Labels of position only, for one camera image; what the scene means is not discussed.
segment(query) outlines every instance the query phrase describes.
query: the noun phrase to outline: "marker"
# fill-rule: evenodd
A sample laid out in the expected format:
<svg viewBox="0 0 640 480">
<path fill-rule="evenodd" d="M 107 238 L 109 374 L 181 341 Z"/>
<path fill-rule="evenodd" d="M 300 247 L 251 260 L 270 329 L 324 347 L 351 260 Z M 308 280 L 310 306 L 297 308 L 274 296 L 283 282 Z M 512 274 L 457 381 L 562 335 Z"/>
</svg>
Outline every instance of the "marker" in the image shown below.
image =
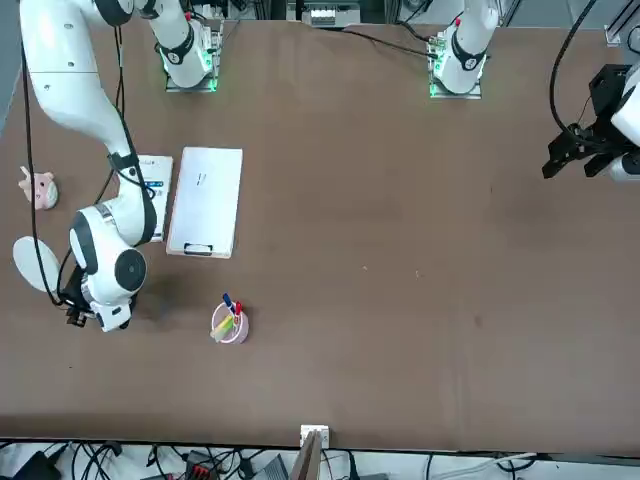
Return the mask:
<svg viewBox="0 0 640 480">
<path fill-rule="evenodd" d="M 233 308 L 233 303 L 231 302 L 231 298 L 229 297 L 228 293 L 224 293 L 224 295 L 222 295 L 222 300 L 224 301 L 224 304 L 227 306 L 227 308 L 229 309 L 229 311 L 235 315 L 236 314 L 236 309 Z"/>
<path fill-rule="evenodd" d="M 242 313 L 242 304 L 240 302 L 236 302 L 236 314 L 233 317 L 233 323 L 235 326 L 240 325 L 240 314 Z"/>
<path fill-rule="evenodd" d="M 220 324 L 211 332 L 211 338 L 216 342 L 222 340 L 227 333 L 233 328 L 233 315 L 227 315 Z"/>
</svg>

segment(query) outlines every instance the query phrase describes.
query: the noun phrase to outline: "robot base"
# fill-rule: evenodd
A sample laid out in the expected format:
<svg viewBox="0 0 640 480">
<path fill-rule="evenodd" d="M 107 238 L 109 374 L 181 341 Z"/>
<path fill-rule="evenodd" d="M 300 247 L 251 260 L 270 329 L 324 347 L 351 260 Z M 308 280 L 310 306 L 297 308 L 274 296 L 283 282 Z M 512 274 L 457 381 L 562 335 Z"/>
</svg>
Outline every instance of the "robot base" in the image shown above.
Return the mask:
<svg viewBox="0 0 640 480">
<path fill-rule="evenodd" d="M 430 98 L 466 98 L 472 100 L 480 100 L 482 98 L 482 89 L 480 87 L 480 78 L 482 71 L 478 77 L 478 81 L 470 92 L 459 95 L 447 90 L 442 83 L 436 78 L 435 72 L 441 68 L 442 58 L 447 50 L 444 32 L 439 32 L 436 38 L 427 43 L 427 52 L 438 55 L 437 59 L 429 58 L 427 70 L 429 72 L 429 97 Z"/>
<path fill-rule="evenodd" d="M 218 76 L 220 75 L 220 55 L 222 53 L 222 40 L 224 30 L 224 19 L 222 20 L 209 20 L 207 26 L 211 29 L 211 43 L 207 51 L 203 53 L 204 62 L 211 67 L 211 72 L 208 73 L 197 85 L 184 88 L 179 87 L 167 75 L 167 82 L 165 84 L 165 90 L 167 92 L 201 92 L 201 93 L 214 93 L 218 90 Z"/>
</svg>

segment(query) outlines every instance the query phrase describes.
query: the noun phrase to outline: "yellow marker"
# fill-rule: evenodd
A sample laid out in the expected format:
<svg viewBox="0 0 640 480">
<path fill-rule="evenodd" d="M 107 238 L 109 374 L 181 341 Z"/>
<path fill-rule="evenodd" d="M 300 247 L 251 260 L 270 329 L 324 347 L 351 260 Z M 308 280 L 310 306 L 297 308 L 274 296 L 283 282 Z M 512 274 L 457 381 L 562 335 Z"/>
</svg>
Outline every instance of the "yellow marker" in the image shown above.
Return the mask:
<svg viewBox="0 0 640 480">
<path fill-rule="evenodd" d="M 216 328 L 210 333 L 211 338 L 219 342 L 233 328 L 233 315 L 227 315 Z"/>
</svg>

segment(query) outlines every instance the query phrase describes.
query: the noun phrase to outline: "white box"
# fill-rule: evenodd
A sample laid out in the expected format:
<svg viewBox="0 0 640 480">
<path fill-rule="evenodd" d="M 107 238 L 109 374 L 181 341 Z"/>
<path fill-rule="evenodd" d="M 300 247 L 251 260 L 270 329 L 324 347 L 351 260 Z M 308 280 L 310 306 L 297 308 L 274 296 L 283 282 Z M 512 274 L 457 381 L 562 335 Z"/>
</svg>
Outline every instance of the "white box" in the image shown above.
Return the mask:
<svg viewBox="0 0 640 480">
<path fill-rule="evenodd" d="M 156 210 L 157 218 L 156 229 L 151 241 L 162 242 L 164 240 L 164 220 L 167 216 L 167 200 L 171 190 L 173 158 L 154 155 L 140 155 L 138 158 L 144 183 L 156 194 L 151 201 Z"/>
</svg>

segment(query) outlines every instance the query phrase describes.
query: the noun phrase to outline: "red marker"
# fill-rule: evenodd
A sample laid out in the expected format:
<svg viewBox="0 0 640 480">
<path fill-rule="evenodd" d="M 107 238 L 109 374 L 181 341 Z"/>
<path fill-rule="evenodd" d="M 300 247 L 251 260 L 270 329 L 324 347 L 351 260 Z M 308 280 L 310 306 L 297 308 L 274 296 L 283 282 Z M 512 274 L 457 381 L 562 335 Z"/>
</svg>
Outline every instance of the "red marker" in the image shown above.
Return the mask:
<svg viewBox="0 0 640 480">
<path fill-rule="evenodd" d="M 238 326 L 240 324 L 240 314 L 242 313 L 242 304 L 236 302 L 236 315 L 233 317 L 233 323 Z"/>
</svg>

